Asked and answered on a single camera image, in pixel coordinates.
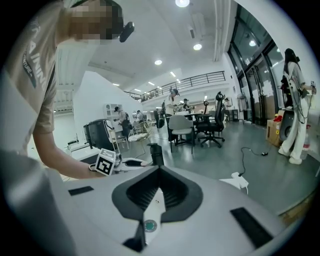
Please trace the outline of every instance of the electrical outlet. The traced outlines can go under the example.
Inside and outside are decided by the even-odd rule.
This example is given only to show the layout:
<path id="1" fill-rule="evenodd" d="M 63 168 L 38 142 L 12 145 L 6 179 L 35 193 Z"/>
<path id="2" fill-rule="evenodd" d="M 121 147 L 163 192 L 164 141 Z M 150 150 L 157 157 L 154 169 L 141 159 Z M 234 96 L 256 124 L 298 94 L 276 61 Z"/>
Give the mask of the electrical outlet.
<path id="1" fill-rule="evenodd" d="M 240 187 L 246 188 L 249 185 L 249 182 L 246 181 L 246 179 L 244 177 L 239 177 L 239 172 L 234 172 L 231 174 L 231 177 L 234 178 L 235 180 L 237 180 L 240 184 Z"/>

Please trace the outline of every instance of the beige t-shirt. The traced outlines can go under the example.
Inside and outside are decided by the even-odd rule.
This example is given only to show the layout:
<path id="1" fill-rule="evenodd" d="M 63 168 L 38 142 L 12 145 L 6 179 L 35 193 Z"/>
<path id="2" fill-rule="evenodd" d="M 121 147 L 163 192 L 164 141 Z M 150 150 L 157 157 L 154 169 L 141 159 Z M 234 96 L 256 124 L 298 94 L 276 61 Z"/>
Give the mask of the beige t-shirt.
<path id="1" fill-rule="evenodd" d="M 26 155 L 33 132 L 45 134 L 54 130 L 55 35 L 63 9 L 60 1 L 42 8 L 20 34 L 1 71 L 4 89 L 0 100 L 6 102 L 6 105 L 2 103 L 1 112 L 4 109 L 12 112 L 11 115 L 1 114 L 6 123 L 6 127 L 0 130 L 4 149 Z M 12 106 L 8 105 L 11 104 L 15 104 L 15 110 L 10 109 Z M 21 119 L 19 131 L 22 134 L 17 132 L 19 124 L 11 119 Z"/>

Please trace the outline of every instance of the office chair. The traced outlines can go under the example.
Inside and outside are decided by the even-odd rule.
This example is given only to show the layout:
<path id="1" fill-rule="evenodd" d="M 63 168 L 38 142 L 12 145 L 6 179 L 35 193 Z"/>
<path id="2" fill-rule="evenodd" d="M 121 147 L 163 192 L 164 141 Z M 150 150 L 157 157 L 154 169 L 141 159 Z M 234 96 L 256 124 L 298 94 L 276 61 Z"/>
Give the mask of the office chair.
<path id="1" fill-rule="evenodd" d="M 223 95 L 222 93 L 219 91 L 218 94 L 216 95 L 215 99 L 217 100 L 217 105 L 216 105 L 216 112 L 214 115 L 214 120 L 215 122 L 211 123 L 209 117 L 211 117 L 210 114 L 203 114 L 203 115 L 199 115 L 199 118 L 204 118 L 204 122 L 203 123 L 199 123 L 196 126 L 196 129 L 198 132 L 202 132 L 206 134 L 206 137 L 199 137 L 198 138 L 198 142 L 200 142 L 200 140 L 204 139 L 204 141 L 201 142 L 200 146 L 203 148 L 204 143 L 207 141 L 213 141 L 218 145 L 218 148 L 221 148 L 222 145 L 217 141 L 217 140 L 222 140 L 223 142 L 225 141 L 225 139 L 223 137 L 220 136 L 215 136 L 215 132 L 218 132 L 220 134 L 220 132 L 223 131 L 224 127 L 224 123 L 222 121 L 222 100 L 223 100 Z"/>

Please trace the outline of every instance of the ceiling light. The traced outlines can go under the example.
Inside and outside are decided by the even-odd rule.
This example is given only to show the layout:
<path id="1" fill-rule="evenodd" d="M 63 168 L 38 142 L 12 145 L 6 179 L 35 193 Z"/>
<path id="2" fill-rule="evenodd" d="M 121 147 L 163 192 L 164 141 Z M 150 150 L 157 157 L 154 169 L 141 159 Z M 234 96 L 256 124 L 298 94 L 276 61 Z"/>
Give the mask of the ceiling light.
<path id="1" fill-rule="evenodd" d="M 249 43 L 249 45 L 250 45 L 250 46 L 256 46 L 256 42 L 253 41 L 253 40 L 251 40 L 250 43 Z"/>
<path id="2" fill-rule="evenodd" d="M 199 51 L 202 48 L 202 45 L 200 43 L 196 44 L 193 49 L 195 49 L 196 51 Z"/>
<path id="3" fill-rule="evenodd" d="M 190 4 L 190 0 L 175 0 L 175 4 L 179 7 L 187 7 Z"/>
<path id="4" fill-rule="evenodd" d="M 161 65 L 161 64 L 162 64 L 162 60 L 158 59 L 158 60 L 156 60 L 156 61 L 154 62 L 154 64 L 156 64 L 156 65 Z"/>

